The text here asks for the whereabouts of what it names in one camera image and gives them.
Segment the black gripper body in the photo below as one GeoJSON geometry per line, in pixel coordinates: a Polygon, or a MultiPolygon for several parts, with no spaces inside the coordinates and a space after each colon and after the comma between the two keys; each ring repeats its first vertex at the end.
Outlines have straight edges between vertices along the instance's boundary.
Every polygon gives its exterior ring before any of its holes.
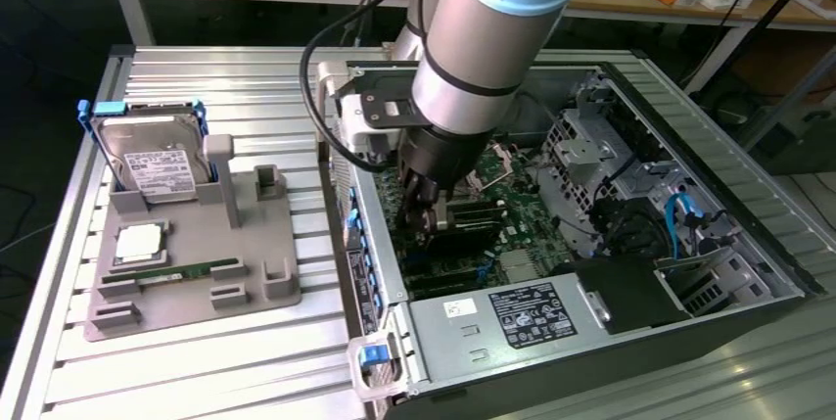
{"type": "Polygon", "coordinates": [[[489,139],[490,131],[457,135],[436,126],[406,128],[398,145],[404,188],[449,190],[473,170],[489,139]]]}

